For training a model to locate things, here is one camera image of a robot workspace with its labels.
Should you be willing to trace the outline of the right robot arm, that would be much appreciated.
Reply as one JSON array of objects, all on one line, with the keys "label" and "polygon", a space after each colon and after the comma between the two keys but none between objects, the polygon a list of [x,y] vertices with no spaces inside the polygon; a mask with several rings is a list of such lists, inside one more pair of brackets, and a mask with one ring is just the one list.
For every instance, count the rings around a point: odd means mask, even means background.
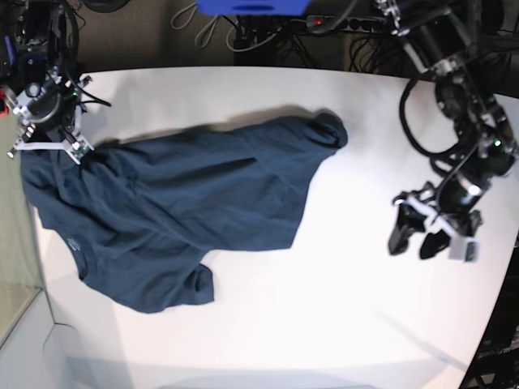
[{"label": "right robot arm", "polygon": [[26,1],[3,44],[8,71],[1,102],[18,123],[7,155],[63,151],[78,164],[94,148],[81,132],[82,116],[89,104],[109,102],[86,90],[92,79],[77,62],[75,10],[67,1]]}]

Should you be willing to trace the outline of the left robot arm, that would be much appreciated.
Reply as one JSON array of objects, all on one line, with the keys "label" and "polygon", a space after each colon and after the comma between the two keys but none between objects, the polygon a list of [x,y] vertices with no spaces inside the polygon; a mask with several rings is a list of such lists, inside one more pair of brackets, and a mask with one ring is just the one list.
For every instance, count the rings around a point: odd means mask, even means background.
[{"label": "left robot arm", "polygon": [[398,106],[405,137],[441,177],[418,190],[401,192],[393,203],[397,219],[388,252],[405,253],[410,238],[424,234],[419,257],[431,259],[443,250],[450,259],[474,262],[481,244],[476,234],[483,218],[476,205],[496,177],[518,161],[518,142],[504,108],[475,71],[483,48],[478,30],[480,1],[376,1],[390,33],[420,75],[435,85],[440,112],[453,123],[457,142],[442,152],[422,146],[411,132],[405,108],[417,78],[406,84]]}]

